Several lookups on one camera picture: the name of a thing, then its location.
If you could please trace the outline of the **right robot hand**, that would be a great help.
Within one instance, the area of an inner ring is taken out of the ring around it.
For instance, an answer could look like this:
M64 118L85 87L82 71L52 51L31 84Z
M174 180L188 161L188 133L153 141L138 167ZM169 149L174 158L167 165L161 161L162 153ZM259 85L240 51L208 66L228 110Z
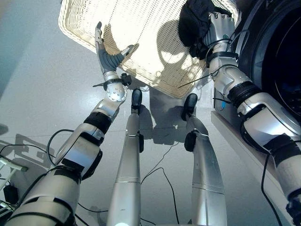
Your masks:
M226 39L228 40L234 33L235 23L232 17L227 14L213 12L209 14L209 30L203 38L203 43L206 46Z

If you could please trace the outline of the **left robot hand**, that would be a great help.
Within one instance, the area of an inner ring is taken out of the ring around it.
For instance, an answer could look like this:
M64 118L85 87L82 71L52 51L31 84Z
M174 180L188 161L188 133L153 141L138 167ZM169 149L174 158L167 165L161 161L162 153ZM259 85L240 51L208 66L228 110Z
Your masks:
M135 46L129 45L118 54L109 54L105 49L104 42L102 40L101 27L102 23L99 21L95 27L95 49L101 66L101 71L105 74L107 72L116 71L117 67L122 63L126 56L133 51Z

